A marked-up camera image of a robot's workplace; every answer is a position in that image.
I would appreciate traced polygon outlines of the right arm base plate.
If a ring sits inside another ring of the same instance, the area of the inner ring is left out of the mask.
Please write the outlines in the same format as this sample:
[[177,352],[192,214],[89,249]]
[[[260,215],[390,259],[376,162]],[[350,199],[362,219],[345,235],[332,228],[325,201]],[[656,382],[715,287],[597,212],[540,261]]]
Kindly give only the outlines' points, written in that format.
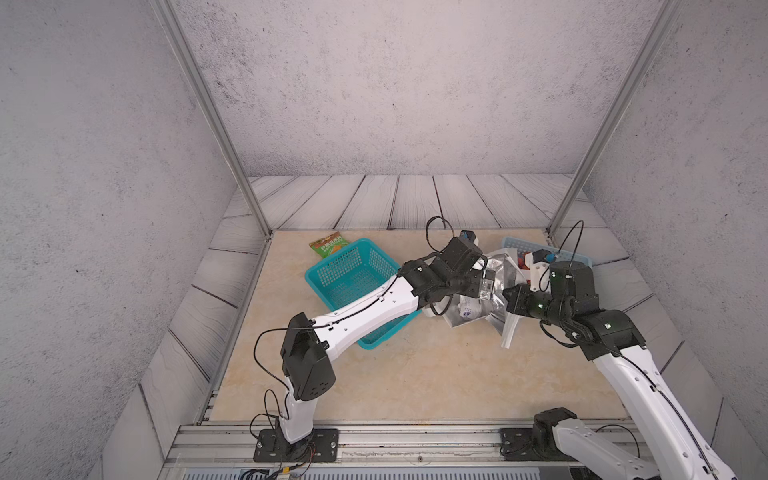
[[573,461],[572,457],[562,453],[548,441],[538,439],[536,428],[501,428],[499,434],[499,451],[505,461]]

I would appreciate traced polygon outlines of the white ice pack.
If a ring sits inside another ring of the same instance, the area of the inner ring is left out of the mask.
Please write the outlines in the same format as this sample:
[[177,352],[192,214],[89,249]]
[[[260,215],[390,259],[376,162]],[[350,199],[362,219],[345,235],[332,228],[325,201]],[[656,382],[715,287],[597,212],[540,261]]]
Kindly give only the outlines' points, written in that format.
[[483,305],[477,299],[465,298],[459,302],[457,311],[462,320],[471,321],[483,316]]

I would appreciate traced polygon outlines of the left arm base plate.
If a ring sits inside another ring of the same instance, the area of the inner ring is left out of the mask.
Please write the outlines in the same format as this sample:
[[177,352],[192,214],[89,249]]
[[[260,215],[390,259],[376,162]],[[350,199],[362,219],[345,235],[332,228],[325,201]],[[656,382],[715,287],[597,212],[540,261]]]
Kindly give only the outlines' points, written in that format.
[[280,428],[262,429],[253,456],[256,463],[333,463],[337,459],[339,430],[315,428],[305,438],[290,443]]

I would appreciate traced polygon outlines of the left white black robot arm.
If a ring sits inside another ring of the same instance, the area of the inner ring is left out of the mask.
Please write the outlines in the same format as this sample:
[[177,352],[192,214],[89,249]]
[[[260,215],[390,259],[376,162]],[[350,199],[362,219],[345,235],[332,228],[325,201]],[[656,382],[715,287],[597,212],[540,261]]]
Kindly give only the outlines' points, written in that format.
[[345,350],[390,321],[446,297],[478,297],[487,262],[481,255],[451,270],[436,256],[429,263],[408,261],[382,286],[343,308],[312,319],[305,313],[295,315],[280,350],[287,381],[285,416],[279,421],[283,438],[296,444],[310,436],[317,399],[334,385],[333,362]]

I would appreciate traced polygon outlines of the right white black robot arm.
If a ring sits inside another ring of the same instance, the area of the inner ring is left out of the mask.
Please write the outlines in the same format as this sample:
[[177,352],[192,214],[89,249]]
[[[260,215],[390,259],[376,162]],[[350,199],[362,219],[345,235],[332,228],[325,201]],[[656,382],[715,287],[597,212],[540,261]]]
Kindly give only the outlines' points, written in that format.
[[600,479],[733,479],[661,376],[644,337],[619,310],[605,310],[593,292],[552,295],[526,284],[504,290],[507,311],[560,328],[608,380],[653,458],[644,461],[591,430],[561,407],[534,418],[532,447],[544,458],[561,454]]

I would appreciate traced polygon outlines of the white insulated delivery bag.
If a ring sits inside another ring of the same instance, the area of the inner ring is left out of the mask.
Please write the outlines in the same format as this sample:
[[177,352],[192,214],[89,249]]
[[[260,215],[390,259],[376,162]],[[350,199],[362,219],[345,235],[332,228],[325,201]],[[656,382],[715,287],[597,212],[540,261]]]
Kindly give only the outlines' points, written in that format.
[[477,297],[453,294],[435,307],[425,307],[423,311],[427,316],[441,313],[451,328],[485,320],[501,335],[501,346],[509,349],[522,316],[507,311],[508,301],[503,291],[527,285],[530,273],[518,266],[518,251],[515,248],[501,248],[486,257],[486,264],[483,260],[477,262],[480,267],[486,266],[484,270],[472,270],[472,273],[480,274]]

